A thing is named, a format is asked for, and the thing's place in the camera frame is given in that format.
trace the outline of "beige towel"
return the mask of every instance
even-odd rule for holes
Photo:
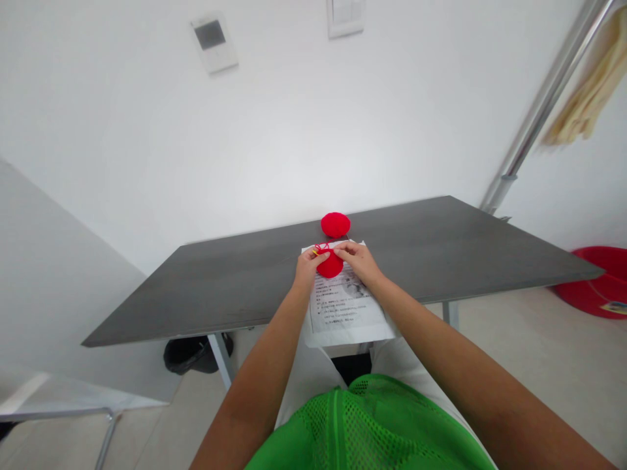
[[[570,99],[548,135],[549,145],[570,144],[578,134],[589,138],[603,107],[627,73],[627,7],[616,11],[616,41],[585,84]]]

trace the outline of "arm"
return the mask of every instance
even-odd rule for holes
[[[377,267],[368,248],[336,247],[501,469],[614,466],[519,381]]]
[[[308,250],[298,258],[294,285],[235,377],[190,470],[242,469],[274,431],[315,269],[328,257]]]

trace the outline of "red plastic tub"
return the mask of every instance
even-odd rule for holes
[[[597,317],[627,319],[627,249],[597,246],[573,254],[603,268],[605,274],[592,281],[557,285],[559,297]]]

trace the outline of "red crochet piece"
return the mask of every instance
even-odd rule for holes
[[[330,212],[322,218],[322,231],[331,238],[341,238],[351,228],[351,220],[339,212]]]
[[[316,245],[316,251],[318,252],[318,255],[330,253],[329,259],[319,264],[316,268],[320,275],[326,277],[327,279],[336,277],[344,267],[344,260],[336,255],[331,248],[318,249],[318,245]]]

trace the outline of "hand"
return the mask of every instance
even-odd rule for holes
[[[369,287],[385,276],[377,266],[367,246],[355,242],[344,242],[334,249],[336,255],[351,265],[359,279]]]
[[[296,264],[295,287],[305,287],[311,290],[314,285],[315,269],[329,258],[329,253],[316,256],[313,248],[305,251],[298,257]]]

